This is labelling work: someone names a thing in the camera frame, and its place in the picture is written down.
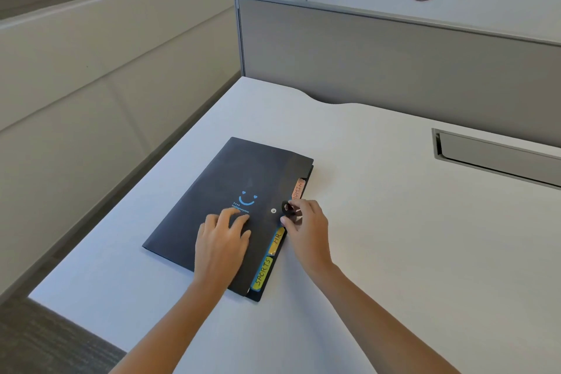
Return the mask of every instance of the black document folder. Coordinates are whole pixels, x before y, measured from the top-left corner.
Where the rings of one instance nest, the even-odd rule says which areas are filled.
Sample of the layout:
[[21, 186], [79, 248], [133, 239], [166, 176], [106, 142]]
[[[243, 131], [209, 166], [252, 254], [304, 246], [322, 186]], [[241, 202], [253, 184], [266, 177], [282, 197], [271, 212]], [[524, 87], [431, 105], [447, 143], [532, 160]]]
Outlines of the black document folder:
[[[193, 271], [199, 225], [207, 214], [238, 208], [241, 214], [250, 215], [242, 233], [250, 229], [251, 238], [229, 288], [259, 301], [286, 235], [278, 234], [282, 202], [290, 200], [297, 184], [304, 191], [302, 179], [307, 183], [313, 162], [291, 151], [230, 138], [143, 247]], [[276, 252], [268, 255], [273, 242]], [[257, 288], [254, 284], [260, 271], [266, 278], [260, 278], [262, 285]]]

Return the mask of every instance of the handwritten label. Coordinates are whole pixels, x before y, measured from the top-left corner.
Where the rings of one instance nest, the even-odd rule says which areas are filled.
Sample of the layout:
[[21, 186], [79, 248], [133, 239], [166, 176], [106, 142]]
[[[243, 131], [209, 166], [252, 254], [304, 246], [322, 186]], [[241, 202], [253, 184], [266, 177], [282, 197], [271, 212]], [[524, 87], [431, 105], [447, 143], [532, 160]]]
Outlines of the handwritten label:
[[265, 261], [263, 262], [263, 265], [261, 266], [261, 270], [257, 274], [257, 278], [255, 279], [255, 283], [251, 286], [251, 289], [255, 290], [256, 292], [261, 290], [261, 287], [265, 282], [265, 278], [267, 278], [267, 274], [269, 273], [269, 268], [271, 267], [272, 263], [273, 263], [272, 257], [269, 256], [265, 257]]
[[294, 191], [292, 191], [293, 200], [298, 200], [300, 197], [302, 197], [304, 185], [306, 185], [306, 181], [302, 178], [298, 179], [298, 182], [296, 182], [296, 186], [294, 187]]
[[281, 243], [282, 236], [284, 236], [284, 228], [277, 229], [275, 238], [273, 238], [273, 242], [271, 243], [271, 247], [269, 248], [269, 254], [271, 256], [274, 256], [275, 253], [277, 253], [277, 249], [279, 248], [279, 244]]

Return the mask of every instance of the orange tab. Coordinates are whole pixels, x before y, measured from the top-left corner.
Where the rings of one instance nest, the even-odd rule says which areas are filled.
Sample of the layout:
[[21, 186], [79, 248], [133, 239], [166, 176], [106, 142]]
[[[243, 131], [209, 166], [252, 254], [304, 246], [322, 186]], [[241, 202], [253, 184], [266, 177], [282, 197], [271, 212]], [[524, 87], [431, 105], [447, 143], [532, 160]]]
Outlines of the orange tab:
[[304, 179], [298, 179], [298, 182], [296, 182], [296, 186], [294, 187], [294, 191], [292, 191], [293, 200], [299, 200], [299, 198], [302, 197], [302, 191], [304, 190], [305, 185], [306, 181]]

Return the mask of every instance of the gray partition panel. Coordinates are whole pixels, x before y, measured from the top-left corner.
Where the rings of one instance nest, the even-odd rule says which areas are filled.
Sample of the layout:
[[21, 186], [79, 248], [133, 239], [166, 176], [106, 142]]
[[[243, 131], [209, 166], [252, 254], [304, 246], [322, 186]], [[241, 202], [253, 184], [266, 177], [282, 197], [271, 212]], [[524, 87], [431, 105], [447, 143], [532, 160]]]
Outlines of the gray partition panel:
[[242, 74], [561, 147], [561, 46], [285, 0], [236, 0]]

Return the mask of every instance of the white desk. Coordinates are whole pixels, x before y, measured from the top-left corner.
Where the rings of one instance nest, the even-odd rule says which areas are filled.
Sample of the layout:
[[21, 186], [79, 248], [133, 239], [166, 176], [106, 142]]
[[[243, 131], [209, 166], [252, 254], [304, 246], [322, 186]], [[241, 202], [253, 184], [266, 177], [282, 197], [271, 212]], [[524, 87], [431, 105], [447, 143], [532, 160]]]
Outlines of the white desk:
[[[130, 350], [193, 277], [141, 245], [237, 136], [315, 159], [305, 197], [329, 218], [334, 261], [463, 374], [558, 373], [561, 191], [436, 160], [432, 127], [561, 156], [242, 78], [31, 298]], [[288, 241], [261, 302], [226, 292], [177, 372], [374, 371]]]

